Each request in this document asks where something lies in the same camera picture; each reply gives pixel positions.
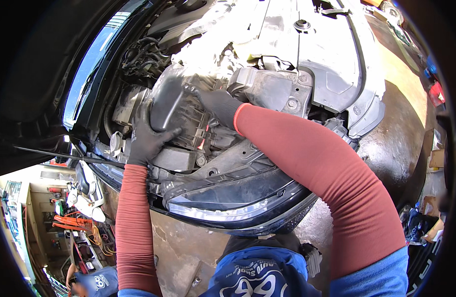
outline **glove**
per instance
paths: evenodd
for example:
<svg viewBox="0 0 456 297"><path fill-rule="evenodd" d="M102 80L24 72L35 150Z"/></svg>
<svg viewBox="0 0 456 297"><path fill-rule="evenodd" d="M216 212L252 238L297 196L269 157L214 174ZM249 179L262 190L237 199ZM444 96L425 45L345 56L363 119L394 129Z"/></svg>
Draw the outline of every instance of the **glove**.
<svg viewBox="0 0 456 297"><path fill-rule="evenodd" d="M155 158L167 141L180 135L181 128L172 131L156 133L150 127L149 110L152 100L142 102L132 119L132 144L127 164L147 167L150 160Z"/></svg>
<svg viewBox="0 0 456 297"><path fill-rule="evenodd" d="M203 107L225 127L235 129L233 119L236 110L243 102L231 97L224 90L203 91L198 87L184 83L183 90L197 98Z"/></svg>

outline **garage floor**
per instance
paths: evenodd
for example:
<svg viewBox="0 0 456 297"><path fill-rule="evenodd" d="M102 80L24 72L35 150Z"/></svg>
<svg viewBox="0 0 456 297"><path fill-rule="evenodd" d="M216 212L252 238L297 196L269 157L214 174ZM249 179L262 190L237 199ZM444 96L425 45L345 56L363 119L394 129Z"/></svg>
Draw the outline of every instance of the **garage floor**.
<svg viewBox="0 0 456 297"><path fill-rule="evenodd" d="M383 182L397 202L415 169L425 131L433 128L434 107L427 97L427 81L419 51L409 48L394 35L385 22L367 16L385 71L385 118L361 141L358 152ZM118 194L108 190L106 211L115 215ZM154 250L159 257L157 275L164 296L197 296L208 281L229 235L213 233L151 213ZM324 296L329 292L329 260L332 244L332 218L325 203L318 200L295 229L301 242L309 241L323 253L321 272L309 280ZM198 276L201 282L192 287Z"/></svg>

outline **mechanic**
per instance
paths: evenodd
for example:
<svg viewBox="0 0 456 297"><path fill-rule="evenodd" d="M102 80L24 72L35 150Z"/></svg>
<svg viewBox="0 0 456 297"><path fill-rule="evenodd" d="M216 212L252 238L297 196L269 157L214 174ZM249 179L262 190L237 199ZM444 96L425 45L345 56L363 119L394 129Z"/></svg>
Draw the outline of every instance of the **mechanic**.
<svg viewBox="0 0 456 297"><path fill-rule="evenodd" d="M223 90L205 92L191 85L184 89L221 124L249 139L329 205L331 295L406 294L408 253L395 206L381 181L344 140L320 124L242 103ZM147 124L148 104L142 106L117 211L120 297L162 296L154 266L147 164L180 130L154 133ZM306 261L296 250L269 245L269 240L247 240L257 243L224 254L202 296L320 296L307 283Z"/></svg>
<svg viewBox="0 0 456 297"><path fill-rule="evenodd" d="M76 282L71 282L73 275ZM71 263L66 274L66 288L73 296L109 297L117 296L118 278L115 266L107 266L93 273L83 274Z"/></svg>

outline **red arm sleeve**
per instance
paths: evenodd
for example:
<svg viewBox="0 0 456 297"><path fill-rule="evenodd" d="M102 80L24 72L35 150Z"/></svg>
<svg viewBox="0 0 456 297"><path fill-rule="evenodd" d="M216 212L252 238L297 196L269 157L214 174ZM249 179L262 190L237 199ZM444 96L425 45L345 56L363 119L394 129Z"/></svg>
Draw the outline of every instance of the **red arm sleeve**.
<svg viewBox="0 0 456 297"><path fill-rule="evenodd" d="M281 170L329 205L332 279L405 246L390 195L338 135L315 122L250 104L238 108L234 124Z"/></svg>
<svg viewBox="0 0 456 297"><path fill-rule="evenodd" d="M133 288L162 296L154 265L147 168L125 165L116 218L119 290Z"/></svg>

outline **black car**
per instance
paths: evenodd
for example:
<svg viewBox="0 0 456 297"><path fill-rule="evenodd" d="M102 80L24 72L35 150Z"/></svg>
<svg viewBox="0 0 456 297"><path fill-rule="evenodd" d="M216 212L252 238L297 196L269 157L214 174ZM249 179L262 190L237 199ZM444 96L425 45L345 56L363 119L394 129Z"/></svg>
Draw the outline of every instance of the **black car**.
<svg viewBox="0 0 456 297"><path fill-rule="evenodd" d="M38 25L41 38L26 45L7 86L24 69L53 75L5 88L0 174L16 169L7 160L25 160L19 167L49 158L36 151L71 153L92 158L94 174L120 191L134 114L150 102L145 124L156 132L182 128L149 166L154 211L230 234L288 232L318 197L219 124L182 85L223 89L240 101L315 121L354 150L383 119L385 83L355 1L309 2L303 16L293 13L295 3L281 1L121 5L95 9L98 21L84 23L86 8L74 15L49 52L39 49L54 28ZM342 5L356 13L335 10ZM65 39L70 36L80 38Z"/></svg>

